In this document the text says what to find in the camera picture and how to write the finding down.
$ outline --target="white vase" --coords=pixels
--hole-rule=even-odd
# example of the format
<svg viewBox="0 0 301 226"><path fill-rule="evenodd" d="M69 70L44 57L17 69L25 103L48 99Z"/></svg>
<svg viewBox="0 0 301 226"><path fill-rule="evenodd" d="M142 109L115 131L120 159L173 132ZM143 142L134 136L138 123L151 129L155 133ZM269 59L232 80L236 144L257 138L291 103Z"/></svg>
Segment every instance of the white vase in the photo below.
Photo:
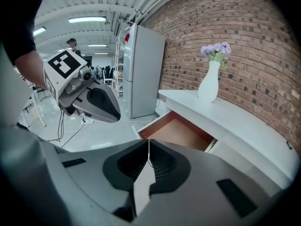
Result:
<svg viewBox="0 0 301 226"><path fill-rule="evenodd" d="M218 93L218 70L220 62L209 61L209 70L198 88L198 97L202 102L211 103L215 100Z"/></svg>

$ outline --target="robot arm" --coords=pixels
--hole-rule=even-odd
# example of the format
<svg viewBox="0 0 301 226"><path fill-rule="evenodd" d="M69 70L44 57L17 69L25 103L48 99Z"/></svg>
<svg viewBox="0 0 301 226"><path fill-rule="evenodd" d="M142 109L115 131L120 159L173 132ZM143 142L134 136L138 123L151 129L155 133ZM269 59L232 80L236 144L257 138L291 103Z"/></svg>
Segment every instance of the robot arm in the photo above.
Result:
<svg viewBox="0 0 301 226"><path fill-rule="evenodd" d="M87 62L65 49L44 62L44 80L67 115L84 113L105 122L117 122L120 108L112 90L95 80Z"/></svg>

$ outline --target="refrigerator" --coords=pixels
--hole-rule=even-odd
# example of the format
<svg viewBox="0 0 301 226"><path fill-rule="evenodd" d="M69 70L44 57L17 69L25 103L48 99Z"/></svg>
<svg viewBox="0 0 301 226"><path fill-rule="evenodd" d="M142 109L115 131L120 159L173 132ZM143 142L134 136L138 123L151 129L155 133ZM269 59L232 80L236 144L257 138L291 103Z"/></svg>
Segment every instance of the refrigerator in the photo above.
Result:
<svg viewBox="0 0 301 226"><path fill-rule="evenodd" d="M125 38L123 103L129 118L155 113L165 37L136 23Z"/></svg>

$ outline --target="black sleeve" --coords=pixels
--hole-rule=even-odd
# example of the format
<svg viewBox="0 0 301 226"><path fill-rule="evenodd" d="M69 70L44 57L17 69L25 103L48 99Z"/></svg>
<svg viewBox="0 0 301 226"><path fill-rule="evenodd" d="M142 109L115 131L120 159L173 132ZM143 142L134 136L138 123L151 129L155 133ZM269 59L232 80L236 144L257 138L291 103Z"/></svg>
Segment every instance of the black sleeve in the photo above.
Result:
<svg viewBox="0 0 301 226"><path fill-rule="evenodd" d="M79 49L77 49L77 50L75 51L75 53L76 53L78 56L80 56L80 57L81 57L81 52L80 52L80 50L79 50Z"/></svg>
<svg viewBox="0 0 301 226"><path fill-rule="evenodd" d="M14 61L31 51L36 50L33 38L34 20L42 0L15 0L16 12L10 12L2 27L1 40L5 51Z"/></svg>

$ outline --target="white countertop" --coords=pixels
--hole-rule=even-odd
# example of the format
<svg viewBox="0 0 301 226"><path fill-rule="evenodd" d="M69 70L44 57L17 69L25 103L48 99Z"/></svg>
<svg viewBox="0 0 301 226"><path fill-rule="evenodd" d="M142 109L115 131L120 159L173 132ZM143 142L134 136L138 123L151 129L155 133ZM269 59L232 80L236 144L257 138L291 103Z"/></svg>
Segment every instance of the white countertop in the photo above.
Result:
<svg viewBox="0 0 301 226"><path fill-rule="evenodd" d="M159 93L222 126L294 179L300 163L296 151L289 150L286 139L256 116L221 98L203 104L196 90L161 89Z"/></svg>

